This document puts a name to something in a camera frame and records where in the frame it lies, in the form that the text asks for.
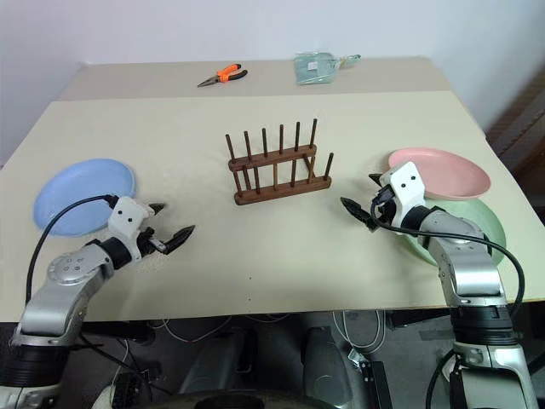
wooden peg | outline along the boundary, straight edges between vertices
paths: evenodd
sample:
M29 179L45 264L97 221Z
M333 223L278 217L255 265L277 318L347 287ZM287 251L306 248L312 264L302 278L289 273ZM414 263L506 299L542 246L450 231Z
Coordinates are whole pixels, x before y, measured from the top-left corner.
M252 151L250 149L250 139L248 137L248 131L244 131L244 139L246 140L246 151L248 152L248 160L252 160Z
M248 169L246 166L242 168L242 174L244 175L244 184L246 185L246 190L251 190L252 185L250 185L250 177L248 176Z
M229 153L231 154L231 160L233 162L236 162L235 152L232 150L232 143L231 143L231 138L229 137L229 134L225 134L225 139L227 139L227 147L229 148Z
M265 158L268 158L269 152L267 151L267 132L265 131L265 128L261 129L261 133L263 134L263 154L265 155Z
M314 145L314 136L316 135L316 124L318 123L318 120L315 118L313 120L313 132L310 134L310 146Z
M297 168L297 160L291 161L291 186L295 187L295 169Z
M297 122L295 125L295 151L297 152L299 150L299 128L301 127L301 123Z
M259 186L259 171L257 169L257 167L254 168L255 191L257 192L257 194L259 194L261 193L261 189Z
M272 188L278 190L278 164L272 164Z
M280 125L280 154L284 152L284 126Z
M233 172L232 175L235 178L235 185L237 185L237 194L239 197L242 196L242 188L240 187L240 180L238 179L238 172Z
M325 166L325 175L324 175L325 181L327 181L327 177L330 175L331 162L333 162L333 153L330 153L330 156L327 159L327 166Z
M316 157L313 156L312 159L310 159L310 166L308 166L308 178L307 178L307 183L310 183L310 181L312 180L313 178L313 173L314 173L314 161L316 160Z

cable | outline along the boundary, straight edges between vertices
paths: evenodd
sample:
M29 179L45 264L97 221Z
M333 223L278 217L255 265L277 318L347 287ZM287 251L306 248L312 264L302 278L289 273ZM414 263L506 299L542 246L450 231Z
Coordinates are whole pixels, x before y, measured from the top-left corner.
M121 361L124 363L127 359L127 356L129 355L129 342L125 339L125 354L123 355L123 358ZM118 365L118 368L116 369L115 374L113 375L112 383L110 384L110 406L113 407L113 388L116 384L116 380L118 379L119 371L121 370L121 366Z
M103 351L102 349L96 347L83 334L80 333L79 337L81 338L81 340L83 341L83 343L85 345L87 345L91 350L96 352L98 355L102 356L103 358L106 358L107 360L110 360L111 362L114 362L115 364L120 365L122 368L126 369L127 371L133 372L146 385L146 391L148 393L148 396L149 396L150 400L152 400L152 398L153 398L152 388L156 389L156 390L160 390L161 392L163 392L163 393L165 393L167 395L170 395L170 396L173 395L173 393L170 392L169 390L161 388L161 387L159 387L159 386L157 386L157 385L155 385L153 383L149 383L146 380L146 378L141 373L139 373L135 368L133 368L132 366L122 362L121 360L119 360L115 356L112 356L112 355L108 354L107 352Z
M232 315L230 315L229 317L227 317L227 319L219 326L217 326L216 328L214 328L213 330L211 331L208 331L206 332L205 334L199 336L199 337L196 337L196 338L193 338L193 339L186 339L186 338L183 338L183 337L180 337L179 335L177 335L176 333L174 333L170 327L169 327L169 322L167 320L163 320L163 323L164 323L164 329L167 330L167 332L174 338L174 339L177 339L178 341L182 341L183 343L198 343L199 341L202 341L203 339L205 339L206 337L218 332L221 328L223 328L225 325L227 325L229 323L229 321L231 321L232 319Z
M435 389L437 378L439 377L439 374L441 373L443 366L445 366L445 364L452 357L452 355L454 355L454 349L451 349L449 352L447 352L443 356L443 358L440 359L439 363L437 364L437 367L435 368L435 371L433 372L432 378L429 380L429 385L427 386L427 391L426 391L426 409L432 408L433 390Z
M370 343L366 345L357 345L356 343L352 342L352 340L350 339L350 336L348 335L346 311L342 311L342 327L344 328L344 333L347 335L347 340L350 343L350 345L357 348L370 348L376 343L376 340L378 339L379 334L381 333L381 316L379 315L378 310L375 311L375 314L376 314L375 338L373 338L373 341L371 341Z
M149 323L147 324L147 326L149 326L150 328L152 328L153 330L160 330L161 328L163 328L165 325L167 325L169 323L170 319L167 319L167 320L163 320L163 324L161 325L157 325L157 326L153 326L153 325L150 325Z
M92 198L86 198L79 200L75 203L70 204L69 206L65 207L63 210L61 210L57 215L49 222L47 227L43 230L42 237L40 237L40 240L37 242L36 247L34 248L34 252L32 253L31 262L28 266L28 272L26 273L26 297L25 297L25 304L28 304L29 301L31 301L32 297L32 277L34 276L34 267L36 266L36 260L38 254L40 254L40 250L42 249L43 242L48 237L49 232L59 221L61 217L63 217L67 212L72 210L75 207L78 207L79 205L83 205L88 202L94 202L96 200L105 200L110 204L110 201L112 200L113 196L110 194L103 194L101 196L93 196Z
M384 344L384 342L386 340L386 311L384 311L384 310L382 311L382 325L381 325L381 317L379 315L379 312L375 311L375 313L376 313L376 334L375 334L375 338L373 339L373 341L371 341L370 343L368 343L366 345L358 345L356 343L353 343L352 340L350 339L350 336L348 335L347 322L346 322L346 319L345 319L345 311L342 311L342 324L343 324L343 327L344 327L344 332L341 330L341 327L339 326L339 323L337 322L335 312L334 311L331 312L331 314L333 315L333 322L335 323L335 327L339 331L339 334L341 334L341 337L343 337L343 339L347 343L349 343L352 347L355 347L355 348L366 349L366 348L370 348L373 345L375 345L376 341L378 340L378 337L381 335L381 327L382 327L381 341L371 351L363 351L364 354L373 354L373 353L375 353L376 351L378 351L382 347L382 345Z
M525 295L525 273L524 273L524 270L522 269L522 266L520 266L519 261L516 259L516 257L513 254L511 254L510 251L494 243L493 241L481 239L479 237L473 237L473 236L467 236L464 234L455 234L455 233L423 232L421 230L413 230L412 228L395 228L394 226L389 226L388 224L386 224L385 222L382 222L376 217L375 210L376 210L377 198L378 196L371 201L370 215L371 215L371 218L373 219L373 222L375 222L376 225L380 226L381 228L385 228L386 230L390 230L392 232L410 234L413 236L441 237L444 239L459 239L459 240L473 241L475 243L487 245L503 253L505 257L507 257L509 261L514 265L515 269L517 270L517 275L519 277L519 289L517 290L517 296L514 299L514 302L510 311L511 318L513 318L519 312L520 305L522 304L522 299L524 298L524 295Z
M283 316L278 317L278 318L271 318L271 314L267 314L267 317L269 318L269 320L262 320L260 318L252 317L251 315L245 315L244 317L246 317L248 320L261 322L263 324L272 324L272 323L275 323L275 322L279 322L281 320L285 320L289 316L290 316L289 314L284 314Z
M121 341L119 338L116 338L116 341L118 341L118 343L119 343L121 346L124 346L123 341ZM136 360L135 356L133 355L133 352L130 350L130 346L129 346L129 356L130 356L130 359L133 361L133 364L135 365L135 369L136 369L139 373L142 373L142 370L140 369L140 365L138 365L138 361Z
M378 351L382 347L382 345L384 344L384 341L386 341L386 311L382 310L382 339L376 347L374 347L371 351L367 351L365 353L374 354L376 351Z

beige table surface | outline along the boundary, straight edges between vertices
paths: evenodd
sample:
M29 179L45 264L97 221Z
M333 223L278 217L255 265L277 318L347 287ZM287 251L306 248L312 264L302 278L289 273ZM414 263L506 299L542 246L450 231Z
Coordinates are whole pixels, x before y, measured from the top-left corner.
M17 320L23 309L26 270L40 234L32 220L34 199L54 174L87 158L126 163L135 173L139 199L168 204L149 221L159 238L197 225L170 256L154 254L120 270L89 305L90 320L445 305L436 268L404 238L367 231L339 202L346 196L368 205L376 186L366 175L384 170L388 154L401 147L446 149L488 172L492 187L482 200L502 221L508 248L525 268L525 299L545 297L545 229L428 61L363 61L340 72L333 84L306 87L295 86L289 61L247 62L247 82L217 84L198 94L194 85L221 65L90 67L49 105L0 171L1 321ZM271 66L286 84L276 78L260 85ZM300 120L304 144L313 118L317 174L328 153L335 153L331 188L236 206L225 134L242 155L243 131L259 152L261 127L267 127L272 150L279 124L290 146ZM303 177L303 166L299 171ZM262 185L271 181L266 173L261 171ZM287 179L289 166L280 173ZM49 238L34 289L55 256L94 237L104 239L106 232ZM506 260L500 270L512 299L516 274Z

blue plate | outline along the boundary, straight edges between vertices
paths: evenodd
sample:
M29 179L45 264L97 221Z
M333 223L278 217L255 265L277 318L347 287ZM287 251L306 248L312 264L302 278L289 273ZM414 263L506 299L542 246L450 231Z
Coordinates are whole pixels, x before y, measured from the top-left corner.
M48 181L34 202L34 222L44 230L57 213L81 199L101 194L135 194L133 172L113 159L90 159L62 170ZM82 236L105 227L112 209L103 201L81 204L66 213L50 234Z

